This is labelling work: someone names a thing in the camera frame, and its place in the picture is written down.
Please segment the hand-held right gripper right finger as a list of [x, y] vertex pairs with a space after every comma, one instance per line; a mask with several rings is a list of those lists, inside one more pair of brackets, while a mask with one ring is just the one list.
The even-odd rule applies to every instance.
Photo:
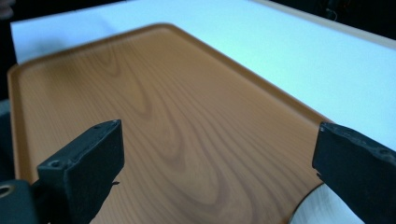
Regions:
[[365, 224], [396, 224], [396, 151], [348, 127], [322, 122], [312, 167]]

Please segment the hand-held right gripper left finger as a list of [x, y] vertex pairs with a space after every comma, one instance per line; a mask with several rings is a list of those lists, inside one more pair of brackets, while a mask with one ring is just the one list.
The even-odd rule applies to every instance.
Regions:
[[49, 224], [89, 224], [124, 165], [119, 119], [92, 126], [37, 166]]

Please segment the wood-grain tray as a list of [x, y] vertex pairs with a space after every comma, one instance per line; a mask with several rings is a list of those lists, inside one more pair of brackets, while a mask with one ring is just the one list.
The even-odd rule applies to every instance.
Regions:
[[318, 185], [321, 115], [171, 24], [13, 66], [17, 176], [91, 126], [125, 164], [93, 224], [287, 224]]

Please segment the white plate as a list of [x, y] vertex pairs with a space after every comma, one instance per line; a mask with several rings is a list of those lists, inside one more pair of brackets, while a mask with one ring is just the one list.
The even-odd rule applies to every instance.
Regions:
[[311, 190], [293, 211], [288, 224], [364, 224], [327, 185]]

